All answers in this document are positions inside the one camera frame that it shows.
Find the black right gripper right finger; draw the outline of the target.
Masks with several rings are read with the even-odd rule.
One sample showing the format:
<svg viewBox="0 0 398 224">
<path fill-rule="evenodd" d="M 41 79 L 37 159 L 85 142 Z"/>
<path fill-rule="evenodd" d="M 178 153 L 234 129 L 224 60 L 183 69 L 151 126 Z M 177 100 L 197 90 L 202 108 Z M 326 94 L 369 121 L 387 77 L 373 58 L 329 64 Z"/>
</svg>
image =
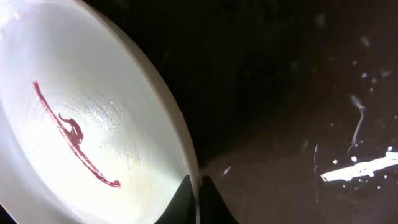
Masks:
<svg viewBox="0 0 398 224">
<path fill-rule="evenodd" d="M 238 224 L 208 175 L 202 178 L 199 204 L 201 224 Z"/>
</svg>

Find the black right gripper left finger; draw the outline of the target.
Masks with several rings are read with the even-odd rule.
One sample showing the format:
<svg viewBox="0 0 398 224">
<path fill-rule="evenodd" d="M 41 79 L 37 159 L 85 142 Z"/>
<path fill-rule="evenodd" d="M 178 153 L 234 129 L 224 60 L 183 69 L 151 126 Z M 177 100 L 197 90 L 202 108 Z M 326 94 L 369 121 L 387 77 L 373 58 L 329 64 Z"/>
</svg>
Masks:
<svg viewBox="0 0 398 224">
<path fill-rule="evenodd" d="M 164 213 L 155 224 L 196 224 L 195 199 L 189 175 L 183 178 Z"/>
</svg>

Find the cream white plate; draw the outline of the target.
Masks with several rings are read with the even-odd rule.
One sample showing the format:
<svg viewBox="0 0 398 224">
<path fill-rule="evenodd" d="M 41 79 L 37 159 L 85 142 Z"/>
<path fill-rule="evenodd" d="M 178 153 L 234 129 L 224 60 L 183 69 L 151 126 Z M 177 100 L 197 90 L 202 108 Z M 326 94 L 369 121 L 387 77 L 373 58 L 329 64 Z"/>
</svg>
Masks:
<svg viewBox="0 0 398 224">
<path fill-rule="evenodd" d="M 155 223 L 199 175 L 159 72 L 83 1 L 1 2 L 1 206 L 17 223 Z"/>
</svg>

